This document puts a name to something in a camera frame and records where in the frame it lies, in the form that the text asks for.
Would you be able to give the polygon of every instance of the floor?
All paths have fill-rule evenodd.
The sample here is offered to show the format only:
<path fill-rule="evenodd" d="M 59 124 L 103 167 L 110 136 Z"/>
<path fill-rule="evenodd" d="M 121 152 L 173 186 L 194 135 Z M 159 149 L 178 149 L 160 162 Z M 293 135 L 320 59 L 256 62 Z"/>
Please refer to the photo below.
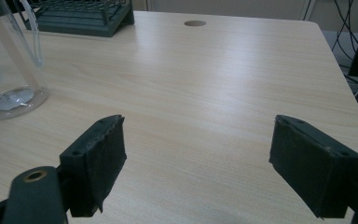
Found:
<path fill-rule="evenodd" d="M 324 37 L 327 40 L 327 43 L 330 46 L 330 49 L 332 49 L 336 42 L 336 39 L 337 39 L 337 32 L 323 31 L 323 33 L 324 33 Z M 357 49 L 357 45 L 356 45 L 356 43 L 354 43 L 354 46 L 352 46 L 350 34 L 342 33 L 339 38 L 339 42 L 341 44 L 341 47 L 348 54 L 348 56 L 353 58 L 353 56 L 354 56 L 353 48 Z M 349 67 L 351 66 L 351 59 L 345 55 L 343 50 L 341 50 L 339 45 L 337 45 L 337 44 L 335 45 L 335 47 L 333 49 L 333 54 L 336 57 L 336 60 L 341 67 L 343 76 L 347 75 L 348 71 L 349 71 Z M 358 93 L 358 77 L 347 78 L 347 81 L 351 87 L 353 95 Z"/>

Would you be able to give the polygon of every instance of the wood grain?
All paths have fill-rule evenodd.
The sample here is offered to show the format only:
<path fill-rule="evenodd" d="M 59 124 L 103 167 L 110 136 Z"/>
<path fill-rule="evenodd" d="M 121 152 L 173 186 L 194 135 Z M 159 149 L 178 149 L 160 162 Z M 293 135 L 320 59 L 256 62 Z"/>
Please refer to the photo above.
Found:
<path fill-rule="evenodd" d="M 316 24 L 135 21 L 112 38 L 42 34 L 51 95 L 0 121 L 0 200 L 16 175 L 57 166 L 94 121 L 122 114 L 128 160 L 104 212 L 70 223 L 350 223 L 351 211 L 314 217 L 269 163 L 277 114 L 358 152 L 358 105 Z"/>

